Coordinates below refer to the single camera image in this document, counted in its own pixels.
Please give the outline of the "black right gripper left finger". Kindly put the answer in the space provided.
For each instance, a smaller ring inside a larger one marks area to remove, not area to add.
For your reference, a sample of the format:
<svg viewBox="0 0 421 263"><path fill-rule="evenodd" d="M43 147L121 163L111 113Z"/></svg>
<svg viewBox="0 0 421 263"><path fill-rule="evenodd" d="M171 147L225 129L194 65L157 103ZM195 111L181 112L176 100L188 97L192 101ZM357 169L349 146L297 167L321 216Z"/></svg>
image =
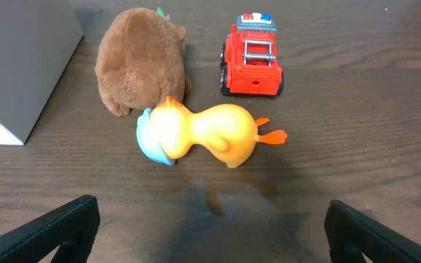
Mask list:
<svg viewBox="0 0 421 263"><path fill-rule="evenodd" d="M100 225L96 197L83 195L0 236L0 262L86 263Z"/></svg>

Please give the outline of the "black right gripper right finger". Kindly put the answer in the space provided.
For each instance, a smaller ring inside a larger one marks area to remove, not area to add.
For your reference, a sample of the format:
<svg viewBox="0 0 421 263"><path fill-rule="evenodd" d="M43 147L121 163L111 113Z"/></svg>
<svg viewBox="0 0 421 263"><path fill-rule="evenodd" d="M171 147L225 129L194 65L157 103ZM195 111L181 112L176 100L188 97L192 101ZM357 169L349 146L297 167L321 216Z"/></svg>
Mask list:
<svg viewBox="0 0 421 263"><path fill-rule="evenodd" d="M332 263L421 263L421 245L338 199L329 203L324 229Z"/></svg>

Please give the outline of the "yellow rubber duck toy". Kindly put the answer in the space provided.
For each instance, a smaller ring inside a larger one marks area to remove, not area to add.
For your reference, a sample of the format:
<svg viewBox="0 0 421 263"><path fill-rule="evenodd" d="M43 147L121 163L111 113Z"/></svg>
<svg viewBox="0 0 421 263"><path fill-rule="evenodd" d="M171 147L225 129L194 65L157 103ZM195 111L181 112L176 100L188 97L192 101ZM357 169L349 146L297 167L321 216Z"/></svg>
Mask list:
<svg viewBox="0 0 421 263"><path fill-rule="evenodd" d="M255 145L282 145L287 133L275 130L260 135L258 128L269 118L252 117L236 104L219 104L193 113L171 96L155 108L146 108L137 119L136 137L141 151L151 160L172 166L193 145L207 148L229 168L244 163Z"/></svg>

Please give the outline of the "brown plush toy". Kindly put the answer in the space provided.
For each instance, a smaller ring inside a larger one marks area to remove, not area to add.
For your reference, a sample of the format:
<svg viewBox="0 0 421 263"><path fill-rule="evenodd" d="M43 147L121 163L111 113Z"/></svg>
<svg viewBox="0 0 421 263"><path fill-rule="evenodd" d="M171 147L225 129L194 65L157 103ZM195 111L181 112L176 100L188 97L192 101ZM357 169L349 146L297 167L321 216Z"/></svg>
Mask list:
<svg viewBox="0 0 421 263"><path fill-rule="evenodd" d="M185 27L152 9L135 7L119 14L106 31L96 60L99 95L115 116L162 103L182 102L191 92L186 74Z"/></svg>

